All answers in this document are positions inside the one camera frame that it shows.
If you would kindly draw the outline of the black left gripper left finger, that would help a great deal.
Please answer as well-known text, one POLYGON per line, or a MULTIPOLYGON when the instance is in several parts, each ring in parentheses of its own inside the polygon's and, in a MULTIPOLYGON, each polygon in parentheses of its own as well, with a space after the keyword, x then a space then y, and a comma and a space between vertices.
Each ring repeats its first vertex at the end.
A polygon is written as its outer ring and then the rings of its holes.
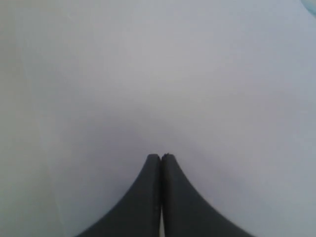
POLYGON ((126 194, 80 237, 158 237, 160 228, 160 162, 156 154, 146 161, 126 194))

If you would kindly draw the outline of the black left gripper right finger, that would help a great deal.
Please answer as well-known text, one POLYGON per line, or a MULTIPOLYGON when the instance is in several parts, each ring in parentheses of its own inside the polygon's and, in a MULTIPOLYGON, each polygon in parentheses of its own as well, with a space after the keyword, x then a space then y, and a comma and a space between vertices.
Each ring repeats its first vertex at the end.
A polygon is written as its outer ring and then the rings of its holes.
POLYGON ((161 158, 161 204, 166 237, 250 237, 194 188, 176 157, 161 158))

